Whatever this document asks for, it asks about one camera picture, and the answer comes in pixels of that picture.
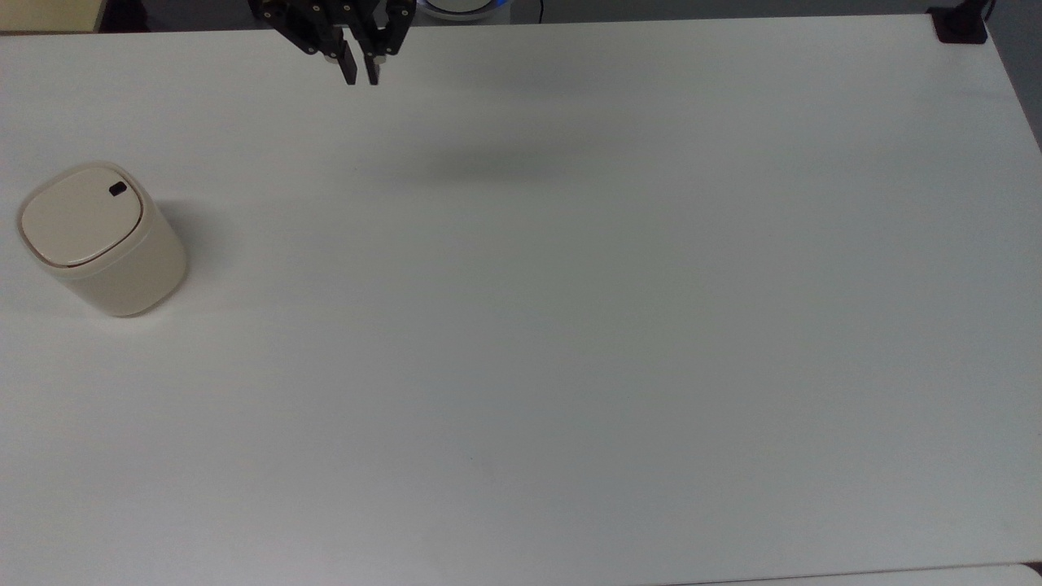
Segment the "floor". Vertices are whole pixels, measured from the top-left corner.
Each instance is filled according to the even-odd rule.
[[[109,0],[118,4],[124,0]],[[956,0],[543,0],[543,22],[922,14]],[[265,28],[247,0],[141,0],[153,31]],[[535,23],[540,0],[515,0],[513,23]],[[430,24],[431,19],[417,24]],[[1042,1],[997,0],[988,23],[1035,138],[1042,145]]]

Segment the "robotic arm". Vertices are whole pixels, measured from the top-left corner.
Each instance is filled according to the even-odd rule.
[[[416,0],[387,0],[387,26],[380,27],[373,19],[379,3],[380,0],[251,0],[250,7],[301,51],[322,53],[340,65],[344,79],[353,86],[358,66],[344,39],[342,27],[346,26],[362,49],[369,82],[376,86],[380,64],[387,55],[397,54],[401,49],[416,14]]]

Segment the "white table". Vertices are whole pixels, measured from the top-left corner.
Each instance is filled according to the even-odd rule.
[[[1042,559],[1042,156],[927,17],[0,39],[0,577],[625,586]],[[133,319],[16,209],[111,160]]]
[[[1000,565],[772,580],[769,586],[1042,586],[1042,578],[1022,565]]]

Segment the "cylindrical container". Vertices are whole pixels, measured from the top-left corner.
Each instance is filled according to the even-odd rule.
[[[22,204],[22,241],[39,264],[115,316],[141,313],[184,276],[184,247],[155,202],[111,163],[74,167]]]

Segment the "table surface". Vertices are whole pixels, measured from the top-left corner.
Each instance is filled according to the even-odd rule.
[[[1026,566],[999,565],[793,578],[770,586],[1042,586],[1042,578]]]
[[[0,30],[96,32],[107,0],[0,0]]]
[[[20,200],[190,254],[106,318]],[[0,576],[632,586],[1042,559],[1042,155],[927,17],[0,39]]]

